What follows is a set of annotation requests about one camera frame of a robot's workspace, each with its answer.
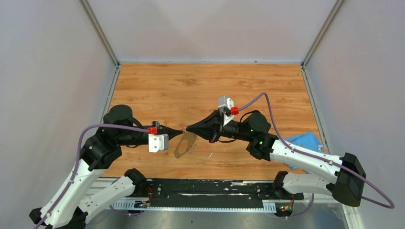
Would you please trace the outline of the metal key organizer plate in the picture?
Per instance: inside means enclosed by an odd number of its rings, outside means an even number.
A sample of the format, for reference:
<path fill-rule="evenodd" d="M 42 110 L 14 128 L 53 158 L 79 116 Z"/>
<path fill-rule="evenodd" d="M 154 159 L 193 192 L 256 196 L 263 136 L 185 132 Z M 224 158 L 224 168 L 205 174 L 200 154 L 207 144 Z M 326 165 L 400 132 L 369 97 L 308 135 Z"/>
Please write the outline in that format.
<path fill-rule="evenodd" d="M 196 145 L 196 141 L 198 136 L 191 132 L 185 132 L 182 137 L 180 138 L 176 148 L 174 150 L 174 156 L 176 159 L 181 158 L 182 156 L 190 153 L 194 146 Z"/>

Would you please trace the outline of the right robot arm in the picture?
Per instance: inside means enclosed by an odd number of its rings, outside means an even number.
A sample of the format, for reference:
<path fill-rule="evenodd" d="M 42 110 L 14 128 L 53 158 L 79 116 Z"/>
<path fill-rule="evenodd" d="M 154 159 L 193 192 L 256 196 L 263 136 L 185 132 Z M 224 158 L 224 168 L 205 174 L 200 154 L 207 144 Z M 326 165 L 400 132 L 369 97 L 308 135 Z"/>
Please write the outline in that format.
<path fill-rule="evenodd" d="M 287 142 L 269 133 L 271 124 L 256 110 L 243 115 L 240 121 L 225 123 L 225 119 L 224 114 L 215 110 L 187 126 L 186 131 L 210 143 L 219 141 L 220 137 L 247 141 L 247 151 L 258 160 L 287 163 L 310 172 L 304 175 L 278 172 L 272 187 L 278 199 L 306 192 L 331 196 L 347 206 L 360 206 L 366 173 L 356 155 L 321 154 Z"/>

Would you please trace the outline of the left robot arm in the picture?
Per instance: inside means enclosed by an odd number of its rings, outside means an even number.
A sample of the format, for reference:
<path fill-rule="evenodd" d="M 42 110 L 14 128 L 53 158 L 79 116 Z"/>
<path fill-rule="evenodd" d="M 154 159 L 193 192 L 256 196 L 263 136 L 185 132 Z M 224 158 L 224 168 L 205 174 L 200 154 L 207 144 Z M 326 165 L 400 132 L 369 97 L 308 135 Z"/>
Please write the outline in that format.
<path fill-rule="evenodd" d="M 35 227 L 46 229 L 83 229 L 101 211 L 123 197 L 141 197 L 150 191 L 145 176 L 129 169 L 102 191 L 85 197 L 94 182 L 122 155 L 123 146 L 147 145 L 150 152 L 164 151 L 180 130 L 160 125 L 143 126 L 128 105 L 113 106 L 101 124 L 93 125 L 95 134 L 80 135 L 74 166 L 53 198 L 29 216 Z"/>

